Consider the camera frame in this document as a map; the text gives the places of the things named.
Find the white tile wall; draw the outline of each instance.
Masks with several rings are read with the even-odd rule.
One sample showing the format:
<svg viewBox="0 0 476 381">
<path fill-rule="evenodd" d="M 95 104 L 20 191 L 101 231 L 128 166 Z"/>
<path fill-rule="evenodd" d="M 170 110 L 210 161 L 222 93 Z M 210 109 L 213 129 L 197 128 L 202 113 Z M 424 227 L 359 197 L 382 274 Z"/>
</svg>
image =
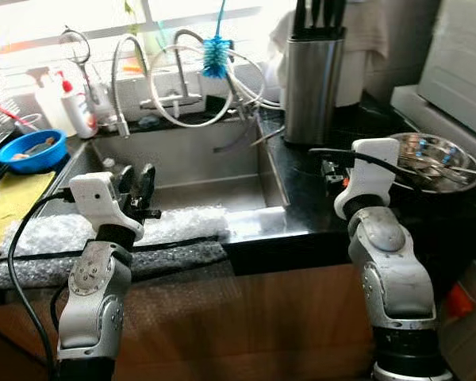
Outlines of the white tile wall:
<svg viewBox="0 0 476 381">
<path fill-rule="evenodd" d="M 366 89 L 389 103 L 395 86 L 418 83 L 440 0 L 384 0 L 390 39 L 387 61 L 369 65 Z"/>
</svg>

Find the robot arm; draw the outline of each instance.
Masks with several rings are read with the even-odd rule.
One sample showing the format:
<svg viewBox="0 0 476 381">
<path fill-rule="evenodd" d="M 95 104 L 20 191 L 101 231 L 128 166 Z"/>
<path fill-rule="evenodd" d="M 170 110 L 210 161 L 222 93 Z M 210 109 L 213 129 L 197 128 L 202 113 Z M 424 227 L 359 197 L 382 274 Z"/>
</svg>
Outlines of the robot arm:
<svg viewBox="0 0 476 381">
<path fill-rule="evenodd" d="M 394 139 L 357 140 L 353 149 L 396 164 Z M 408 230 L 387 207 L 394 175 L 356 160 L 347 189 L 335 201 L 349 221 L 349 256 L 361 274 L 373 326 L 378 381 L 448 381 L 436 332 L 432 282 L 414 255 Z"/>
<path fill-rule="evenodd" d="M 146 167 L 140 195 L 117 195 L 109 172 L 74 177 L 70 183 L 79 212 L 95 231 L 69 275 L 69 299 L 59 321 L 60 379 L 109 381 L 118 355 L 124 298 L 131 284 L 134 241 L 143 236 L 155 170 Z"/>
</svg>

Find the black countertop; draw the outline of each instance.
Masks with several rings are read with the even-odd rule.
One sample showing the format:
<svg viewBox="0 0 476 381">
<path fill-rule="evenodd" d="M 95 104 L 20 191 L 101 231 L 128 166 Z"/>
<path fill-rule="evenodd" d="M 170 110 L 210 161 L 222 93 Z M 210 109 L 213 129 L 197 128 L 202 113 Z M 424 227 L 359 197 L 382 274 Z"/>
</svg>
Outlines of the black countertop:
<svg viewBox="0 0 476 381">
<path fill-rule="evenodd" d="M 283 113 L 260 114 L 264 134 L 279 129 L 283 121 Z M 356 139 L 408 131 L 413 131 L 408 123 L 365 96 L 360 106 L 337 110 L 328 146 L 349 149 Z M 268 146 L 290 200 L 285 228 L 304 233 L 229 245 L 226 249 L 236 273 L 348 263 L 347 224 L 334 212 L 335 195 L 326 195 L 321 158 L 309 155 L 306 148 L 286 144 L 282 134 L 271 138 Z M 390 207 L 413 235 L 416 256 L 431 274 L 436 294 L 443 295 L 476 257 L 476 188 L 461 194 L 419 197 L 393 186 L 390 195 Z"/>
</svg>

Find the kitchen sink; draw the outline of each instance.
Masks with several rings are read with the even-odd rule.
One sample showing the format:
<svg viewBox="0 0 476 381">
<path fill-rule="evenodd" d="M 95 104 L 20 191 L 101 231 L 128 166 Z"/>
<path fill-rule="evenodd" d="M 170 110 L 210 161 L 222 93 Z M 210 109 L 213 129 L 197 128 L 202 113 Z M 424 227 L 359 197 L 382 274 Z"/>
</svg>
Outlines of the kitchen sink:
<svg viewBox="0 0 476 381">
<path fill-rule="evenodd" d="M 132 165 L 136 175 L 145 164 L 155 166 L 152 207 L 172 210 L 190 206 L 222 206 L 229 213 L 261 210 L 288 204 L 271 156 L 264 143 L 249 148 L 260 136 L 255 121 L 248 134 L 239 119 L 214 125 L 97 137 L 83 143 L 73 155 L 56 188 L 80 174 L 104 171 L 102 162 Z M 234 149 L 216 153 L 241 138 Z M 74 205 L 52 203 L 43 215 L 76 213 Z"/>
</svg>

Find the stainless steel knife block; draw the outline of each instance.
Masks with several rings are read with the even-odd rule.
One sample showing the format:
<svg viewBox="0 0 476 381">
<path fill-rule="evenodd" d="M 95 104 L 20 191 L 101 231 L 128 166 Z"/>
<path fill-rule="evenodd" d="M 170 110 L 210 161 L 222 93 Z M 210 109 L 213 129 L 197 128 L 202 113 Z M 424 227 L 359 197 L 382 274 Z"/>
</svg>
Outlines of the stainless steel knife block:
<svg viewBox="0 0 476 381">
<path fill-rule="evenodd" d="M 313 146 L 328 143 L 343 53 L 344 37 L 288 40 L 287 142 Z"/>
</svg>

